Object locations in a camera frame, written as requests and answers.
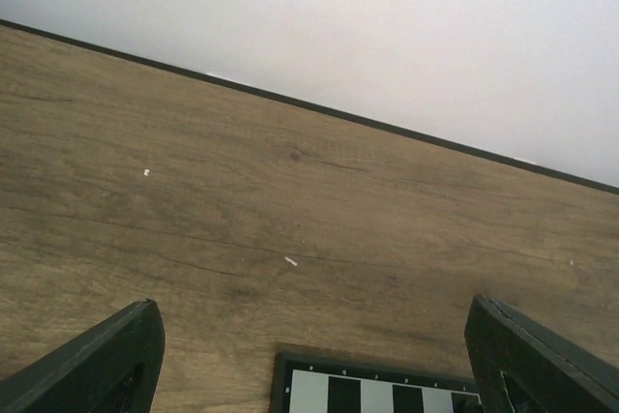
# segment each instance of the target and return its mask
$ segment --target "checkered board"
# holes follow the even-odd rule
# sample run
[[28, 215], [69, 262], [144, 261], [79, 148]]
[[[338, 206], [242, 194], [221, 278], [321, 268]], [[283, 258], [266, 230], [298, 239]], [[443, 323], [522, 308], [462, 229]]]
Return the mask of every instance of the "checkered board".
[[475, 384], [282, 353], [276, 361], [271, 413], [454, 413], [479, 402]]

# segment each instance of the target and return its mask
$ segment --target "black and white striped pattern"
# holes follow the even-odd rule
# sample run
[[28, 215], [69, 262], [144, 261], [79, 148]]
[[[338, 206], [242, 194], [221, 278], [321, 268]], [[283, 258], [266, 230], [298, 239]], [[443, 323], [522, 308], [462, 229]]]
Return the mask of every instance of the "black and white striped pattern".
[[289, 413], [454, 413], [475, 394], [294, 369]]

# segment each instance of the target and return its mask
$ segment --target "black edge strip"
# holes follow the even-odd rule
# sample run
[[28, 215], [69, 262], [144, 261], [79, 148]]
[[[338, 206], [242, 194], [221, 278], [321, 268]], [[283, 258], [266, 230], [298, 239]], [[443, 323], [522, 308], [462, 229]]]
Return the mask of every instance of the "black edge strip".
[[323, 113], [325, 115], [333, 116], [333, 117], [336, 117], [342, 120], [368, 126], [370, 128], [374, 128], [380, 131], [402, 135], [404, 137], [409, 137], [411, 139], [420, 140], [428, 144], [437, 145], [439, 147], [444, 147], [446, 149], [455, 150], [463, 154], [468, 154], [474, 157], [479, 157], [481, 159], [490, 160], [491, 162], [499, 162], [502, 164], [506, 164], [508, 166], [513, 166], [514, 168], [524, 169], [526, 171], [531, 171], [533, 173], [542, 174], [544, 176], [549, 176], [551, 178], [560, 179], [562, 181], [567, 181], [569, 183], [579, 184], [581, 186], [596, 189], [598, 191], [619, 194], [619, 187], [615, 188], [614, 186], [611, 186], [609, 184], [599, 183], [597, 181], [592, 181], [586, 178], [581, 178], [580, 176], [574, 176], [573, 174], [564, 173], [562, 171], [557, 171], [555, 169], [545, 168], [543, 166], [539, 166], [539, 165], [528, 163], [528, 162], [521, 162], [520, 160], [515, 160], [509, 157], [505, 157], [503, 155], [494, 154], [486, 150], [476, 149], [475, 147], [470, 147], [468, 145], [459, 144], [457, 142], [443, 139], [441, 137], [435, 137], [433, 135], [429, 135], [425, 133], [418, 133], [416, 131], [407, 130], [405, 128], [400, 128], [398, 126], [390, 125], [388, 123], [382, 123], [380, 121], [371, 120], [363, 116], [353, 115], [352, 113], [347, 113], [345, 111], [335, 110], [333, 108], [319, 105], [317, 103], [310, 103], [310, 102], [302, 101], [302, 100], [295, 99], [292, 97], [283, 96], [282, 94], [277, 94], [275, 92], [265, 91], [262, 89], [257, 89], [255, 87], [245, 85], [245, 84], [240, 84], [238, 82], [229, 81], [227, 79], [222, 79], [220, 77], [214, 77], [214, 76], [209, 76], [207, 74], [203, 74], [199, 72], [193, 72], [191, 70], [187, 70], [185, 68], [180, 68], [180, 67], [175, 67], [173, 65], [166, 65], [165, 63], [157, 62], [155, 60], [150, 60], [148, 58], [141, 58], [136, 55], [131, 55], [130, 53], [119, 52], [118, 50], [113, 50], [107, 47], [101, 47], [100, 45], [89, 44], [89, 43], [85, 43], [84, 41], [70, 39], [65, 36], [60, 36], [58, 34], [47, 33], [46, 31], [42, 31], [36, 28], [31, 28], [30, 26], [24, 26], [18, 23], [13, 23], [12, 21], [8, 21], [5, 19], [0, 19], [0, 26], [6, 26], [9, 28], [19, 30], [19, 31], [24, 31], [26, 33], [35, 34], [37, 36], [52, 39], [54, 41], [59, 41], [65, 44], [77, 45], [78, 47], [86, 48], [88, 50], [92, 50], [92, 51], [99, 52], [99, 53], [104, 53], [105, 55], [111, 55], [113, 57], [122, 58], [124, 60], [129, 60], [130, 62], [135, 62], [140, 65], [146, 65], [147, 67], [157, 68], [159, 70], [164, 70], [166, 72], [181, 74], [186, 77], [210, 82], [211, 84], [216, 84], [218, 86], [227, 87], [229, 89], [234, 89], [236, 91], [245, 92], [245, 93], [252, 94], [258, 97], [262, 97], [265, 99], [270, 99], [272, 101], [277, 101], [281, 103], [287, 103], [290, 105], [298, 106], [306, 110]]

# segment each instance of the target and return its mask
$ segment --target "white backdrop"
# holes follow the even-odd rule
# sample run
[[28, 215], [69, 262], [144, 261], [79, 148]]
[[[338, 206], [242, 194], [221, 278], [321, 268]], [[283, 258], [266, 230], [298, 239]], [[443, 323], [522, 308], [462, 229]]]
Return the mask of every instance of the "white backdrop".
[[0, 0], [0, 17], [619, 186], [619, 0]]

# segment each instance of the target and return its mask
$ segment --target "wood grain surface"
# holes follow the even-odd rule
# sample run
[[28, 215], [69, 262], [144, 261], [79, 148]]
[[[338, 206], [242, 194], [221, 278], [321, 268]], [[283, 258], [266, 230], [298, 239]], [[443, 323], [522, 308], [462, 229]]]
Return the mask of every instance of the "wood grain surface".
[[470, 375], [479, 292], [619, 365], [617, 195], [6, 27], [0, 141], [0, 378], [143, 297], [155, 412], [284, 343]]

